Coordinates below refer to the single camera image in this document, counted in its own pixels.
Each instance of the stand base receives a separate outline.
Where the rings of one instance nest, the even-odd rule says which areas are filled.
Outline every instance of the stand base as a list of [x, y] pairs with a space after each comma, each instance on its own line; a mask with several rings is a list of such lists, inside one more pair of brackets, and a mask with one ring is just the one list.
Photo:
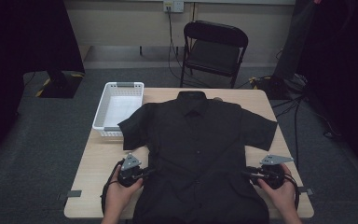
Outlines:
[[50, 79], [46, 80], [36, 96], [40, 98], [74, 98], [77, 88], [83, 79], [83, 75], [72, 74], [65, 76], [65, 78], [68, 85], [64, 87], [54, 85]]
[[264, 91], [269, 100], [291, 100], [289, 92], [285, 87], [272, 89], [269, 85], [270, 78], [252, 77], [249, 79], [254, 90]]

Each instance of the chair seat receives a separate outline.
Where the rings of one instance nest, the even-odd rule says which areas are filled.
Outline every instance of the chair seat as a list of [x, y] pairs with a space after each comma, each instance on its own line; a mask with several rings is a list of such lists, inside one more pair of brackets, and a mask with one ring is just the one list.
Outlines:
[[239, 53], [237, 47], [197, 40], [188, 55], [186, 65], [232, 77], [236, 73]]

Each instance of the short-sleeved shirt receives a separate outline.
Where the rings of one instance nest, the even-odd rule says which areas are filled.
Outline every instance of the short-sleeved shirt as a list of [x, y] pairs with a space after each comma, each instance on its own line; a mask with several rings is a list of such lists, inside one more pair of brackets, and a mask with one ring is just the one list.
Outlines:
[[249, 179], [244, 146], [269, 150], [277, 123], [240, 105], [181, 91], [142, 105], [119, 123], [124, 150], [147, 146], [148, 166], [134, 223], [269, 223]]

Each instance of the person's left hand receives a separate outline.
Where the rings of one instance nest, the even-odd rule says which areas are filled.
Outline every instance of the person's left hand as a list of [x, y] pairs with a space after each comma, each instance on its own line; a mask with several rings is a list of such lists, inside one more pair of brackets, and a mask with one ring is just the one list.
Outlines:
[[[117, 167], [113, 174], [112, 181], [117, 181], [121, 165]], [[121, 212], [130, 202], [132, 194], [138, 190], [143, 183], [143, 179], [138, 179], [133, 185], [126, 188], [120, 183], [112, 183], [106, 193], [106, 203], [104, 210], [103, 223], [117, 223]]]

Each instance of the light wood tabletop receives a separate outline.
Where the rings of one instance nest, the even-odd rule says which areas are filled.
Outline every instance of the light wood tabletop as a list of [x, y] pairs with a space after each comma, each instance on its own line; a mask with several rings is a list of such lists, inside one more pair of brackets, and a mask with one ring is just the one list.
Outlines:
[[[179, 89], [179, 88], [145, 88], [144, 103], [162, 103], [176, 99], [179, 91], [203, 91], [208, 99], [220, 97], [225, 102], [241, 105], [242, 108], [263, 116], [266, 119], [276, 120], [269, 100], [263, 91], [258, 90], [222, 90], [222, 89]], [[71, 190], [81, 190], [80, 197], [70, 197], [64, 208], [64, 213], [69, 218], [102, 218], [101, 194], [103, 185], [110, 176], [114, 166], [132, 153], [142, 165], [147, 167], [146, 147], [140, 147], [133, 151], [122, 149], [122, 137], [102, 137], [97, 131], [92, 130], [86, 144], [83, 157], [80, 161], [74, 184]], [[291, 157], [289, 149], [284, 141], [281, 129], [275, 133], [270, 150], [264, 151], [254, 147], [245, 147], [246, 162], [248, 166], [260, 167], [260, 161], [268, 154]], [[286, 165], [292, 172], [293, 178], [299, 187], [303, 186], [295, 164], [287, 162]], [[255, 186], [259, 195], [266, 201], [271, 218], [280, 218], [279, 211], [271, 203], [264, 190]], [[122, 219], [131, 219], [136, 202], [142, 193], [139, 189], [133, 195], [130, 204], [123, 211]], [[306, 193], [301, 193], [298, 206], [298, 214], [302, 218], [313, 216], [313, 208]]]

